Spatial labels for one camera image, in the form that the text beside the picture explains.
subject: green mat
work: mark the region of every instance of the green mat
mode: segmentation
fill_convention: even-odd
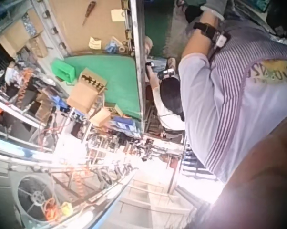
[[[140,118],[135,61],[119,55],[87,55],[64,60],[76,69],[76,77],[87,67],[108,81],[107,103],[116,103],[124,114]]]

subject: striped apron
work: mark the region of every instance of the striped apron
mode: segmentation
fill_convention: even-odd
[[[287,46],[271,41],[269,35],[254,23],[225,21],[221,26],[231,35],[231,39],[215,55],[212,68],[218,69],[224,103],[215,140],[204,163],[215,175],[221,170],[232,144],[250,67],[261,60],[287,61]]]

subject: gray sleeve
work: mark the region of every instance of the gray sleeve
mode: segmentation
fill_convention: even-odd
[[[205,164],[218,125],[214,85],[206,56],[199,53],[185,56],[179,64],[179,74],[186,134],[192,150]]]

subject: person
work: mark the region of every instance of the person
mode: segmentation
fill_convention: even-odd
[[[225,31],[214,43],[196,29],[179,64],[185,129],[198,159],[226,183],[249,150],[287,117],[287,46],[252,21],[224,20],[227,0],[207,0],[200,22]]]
[[[175,63],[174,58],[168,58],[168,68],[175,70]],[[165,76],[159,82],[157,74],[153,72],[149,65],[147,65],[147,74],[150,78],[153,99],[162,126],[167,130],[185,130],[179,77],[176,74],[173,77]]]
[[[287,118],[259,141],[213,205],[184,229],[287,229]]]

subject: hand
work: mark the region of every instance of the hand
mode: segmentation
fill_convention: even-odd
[[[220,20],[224,20],[224,12],[228,0],[207,0],[207,3],[201,6],[202,11],[210,11]]]

